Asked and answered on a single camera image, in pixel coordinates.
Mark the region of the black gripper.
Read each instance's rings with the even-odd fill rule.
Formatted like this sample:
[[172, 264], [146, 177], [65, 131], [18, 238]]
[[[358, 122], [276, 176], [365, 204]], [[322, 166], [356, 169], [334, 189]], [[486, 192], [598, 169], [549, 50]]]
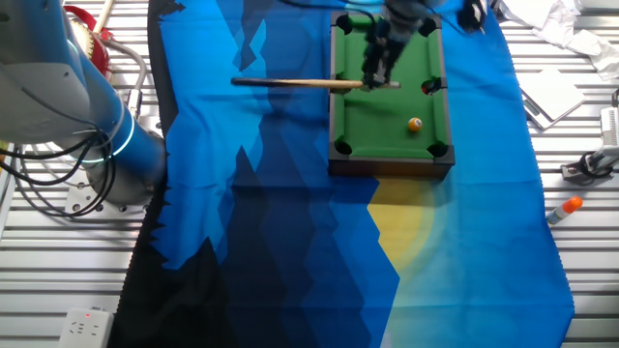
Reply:
[[412, 29], [380, 17], [366, 33], [367, 47], [362, 65], [364, 89], [373, 90], [391, 83], [394, 65], [410, 41]]

